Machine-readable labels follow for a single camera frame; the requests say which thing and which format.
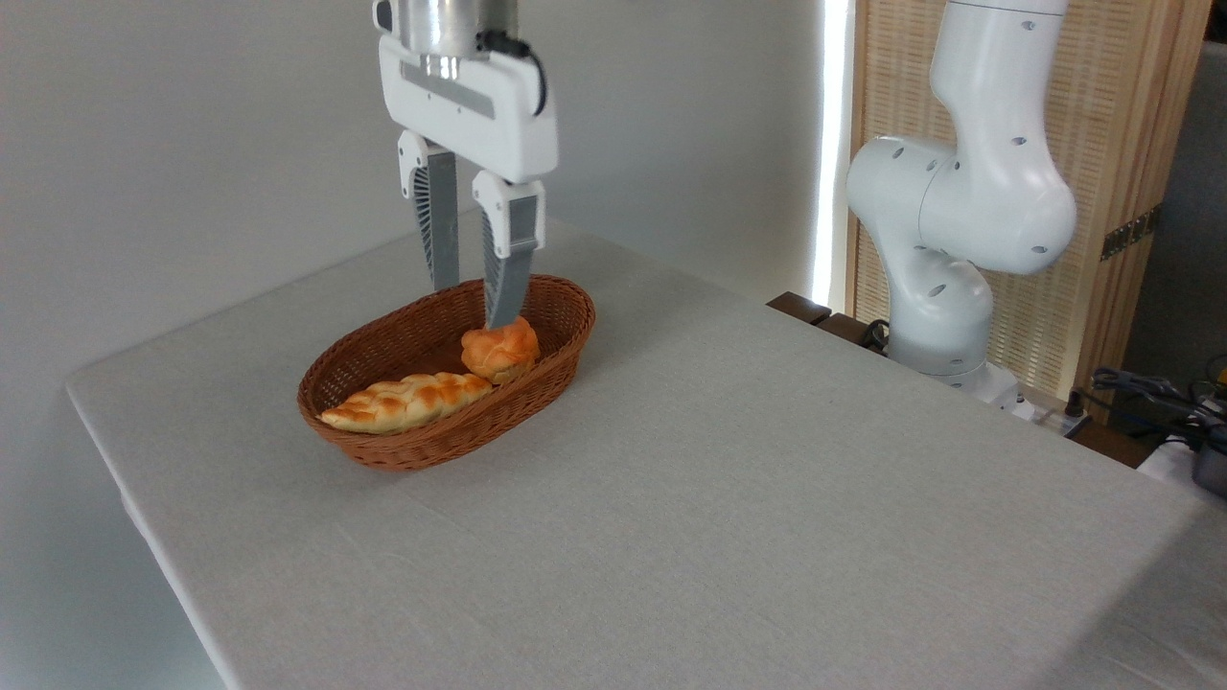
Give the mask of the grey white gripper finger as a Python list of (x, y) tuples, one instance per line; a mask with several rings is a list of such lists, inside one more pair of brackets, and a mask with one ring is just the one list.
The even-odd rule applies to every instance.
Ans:
[(404, 130), (398, 139), (402, 196), (413, 204), (416, 227), (434, 291), (460, 284), (456, 247), (456, 156)]
[(485, 328), (493, 331), (521, 316), (533, 257), (544, 248), (546, 192), (541, 182), (513, 184), (482, 169), (472, 196), (482, 219)]

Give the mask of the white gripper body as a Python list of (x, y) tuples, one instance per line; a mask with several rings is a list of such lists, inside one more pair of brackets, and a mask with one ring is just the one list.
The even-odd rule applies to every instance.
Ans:
[(539, 107), (540, 71), (530, 58), (461, 61), (459, 76), (445, 80), (382, 36), (380, 71), (387, 112), (402, 129), (517, 184), (558, 166), (556, 106)]

